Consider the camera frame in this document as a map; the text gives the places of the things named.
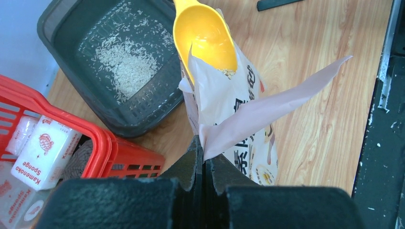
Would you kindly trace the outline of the pink cat litter bag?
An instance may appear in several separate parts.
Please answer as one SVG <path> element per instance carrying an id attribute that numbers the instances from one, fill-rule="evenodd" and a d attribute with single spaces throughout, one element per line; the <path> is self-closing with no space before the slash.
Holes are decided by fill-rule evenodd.
<path id="1" fill-rule="evenodd" d="M 194 86 L 184 78 L 190 123 L 200 136 L 204 160 L 224 156 L 247 178 L 262 186 L 275 184 L 278 159 L 272 123 L 301 107 L 338 74 L 348 57 L 316 72 L 301 84 L 271 96 L 253 64 L 236 48 L 237 71 L 215 69 L 188 53 Z"/>

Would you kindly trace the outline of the yellow plastic scoop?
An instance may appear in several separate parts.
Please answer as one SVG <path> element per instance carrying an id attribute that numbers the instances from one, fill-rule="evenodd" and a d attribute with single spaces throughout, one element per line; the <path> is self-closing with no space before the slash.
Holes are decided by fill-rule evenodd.
<path id="1" fill-rule="evenodd" d="M 223 17 L 214 8 L 197 0 L 175 0 L 173 38 L 180 60 L 194 83 L 188 68 L 189 53 L 215 69 L 237 70 L 234 41 Z"/>

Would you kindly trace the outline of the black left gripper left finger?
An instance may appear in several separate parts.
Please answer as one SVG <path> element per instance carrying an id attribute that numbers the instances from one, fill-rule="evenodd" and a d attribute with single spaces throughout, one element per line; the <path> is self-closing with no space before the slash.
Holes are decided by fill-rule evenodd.
<path id="1" fill-rule="evenodd" d="M 195 135 L 186 152 L 157 179 L 157 229 L 199 229 L 202 223 L 203 150 Z"/>

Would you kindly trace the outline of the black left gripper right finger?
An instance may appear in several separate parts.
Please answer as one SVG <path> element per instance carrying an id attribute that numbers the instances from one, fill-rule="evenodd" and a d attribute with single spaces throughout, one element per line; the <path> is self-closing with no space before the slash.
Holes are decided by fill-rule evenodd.
<path id="1" fill-rule="evenodd" d="M 228 159 L 219 155 L 205 161 L 205 220 L 207 229 L 228 229 L 228 187 L 256 186 Z"/>

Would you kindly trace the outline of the black bag clip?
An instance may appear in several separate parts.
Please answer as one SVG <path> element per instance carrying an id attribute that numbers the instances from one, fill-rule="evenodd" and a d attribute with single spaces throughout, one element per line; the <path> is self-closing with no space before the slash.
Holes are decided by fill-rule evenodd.
<path id="1" fill-rule="evenodd" d="M 259 0 L 256 4 L 256 9 L 257 11 L 264 11 L 300 1 L 302 0 Z"/>

